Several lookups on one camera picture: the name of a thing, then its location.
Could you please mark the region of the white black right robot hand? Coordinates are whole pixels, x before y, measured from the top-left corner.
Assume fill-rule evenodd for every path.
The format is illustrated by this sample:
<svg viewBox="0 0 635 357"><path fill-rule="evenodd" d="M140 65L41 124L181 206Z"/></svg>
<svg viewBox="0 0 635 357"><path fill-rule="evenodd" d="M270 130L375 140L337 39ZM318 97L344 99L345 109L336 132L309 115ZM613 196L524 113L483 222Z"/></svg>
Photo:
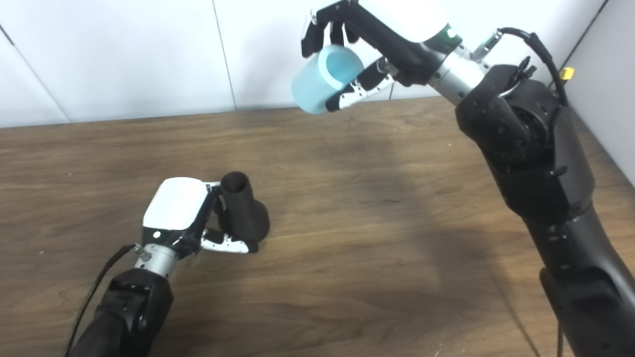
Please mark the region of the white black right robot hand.
<svg viewBox="0 0 635 357"><path fill-rule="evenodd" d="M322 1L307 16L300 41L304 58L324 48L326 27L332 45L362 40L380 54L326 97L324 108L331 113L394 83L426 85L463 42L433 0Z"/></svg>

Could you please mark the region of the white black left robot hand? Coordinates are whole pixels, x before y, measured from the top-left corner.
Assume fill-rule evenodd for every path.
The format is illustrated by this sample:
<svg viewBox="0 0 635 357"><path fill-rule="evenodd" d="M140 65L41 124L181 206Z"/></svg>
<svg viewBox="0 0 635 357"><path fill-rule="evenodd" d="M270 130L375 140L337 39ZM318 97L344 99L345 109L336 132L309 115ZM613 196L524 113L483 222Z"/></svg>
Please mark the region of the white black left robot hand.
<svg viewBox="0 0 635 357"><path fill-rule="evenodd" d="M243 172L220 181L169 178L158 187L141 221L141 245L167 247L177 259L209 251L257 253L267 237L267 208Z"/></svg>

